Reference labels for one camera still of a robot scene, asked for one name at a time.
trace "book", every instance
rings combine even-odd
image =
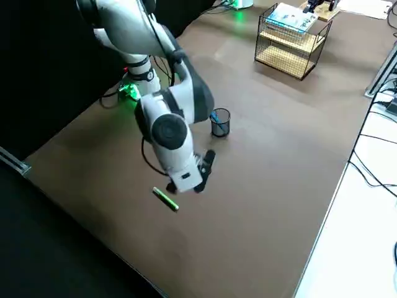
[[[280,3],[266,19],[266,22],[292,32],[304,34],[316,22],[317,18],[318,16],[314,13],[304,13],[297,7]]]

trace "green light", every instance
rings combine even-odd
[[[244,22],[244,12],[243,11],[236,11],[234,14],[236,16],[236,21]]]
[[[138,86],[133,83],[126,83],[119,87],[118,93],[122,101],[127,101],[128,105],[135,109],[138,101],[141,99]]]

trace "black backdrop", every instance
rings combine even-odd
[[[156,17],[175,36],[213,0],[157,0]],[[74,0],[2,3],[0,146],[23,160],[88,108],[122,75]]]

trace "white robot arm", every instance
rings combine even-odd
[[[202,191],[215,153],[207,152],[204,159],[195,156],[189,124],[209,118],[214,101],[208,86],[168,29],[149,18],[141,0],[77,0],[77,5],[85,20],[97,28],[102,43],[107,42],[127,62],[162,56],[178,74],[180,84],[142,96],[136,121],[172,185],[179,192]]]

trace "wire basket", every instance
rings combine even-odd
[[[303,80],[317,65],[332,21],[316,21],[308,31],[271,20],[274,4],[259,16],[255,60]]]

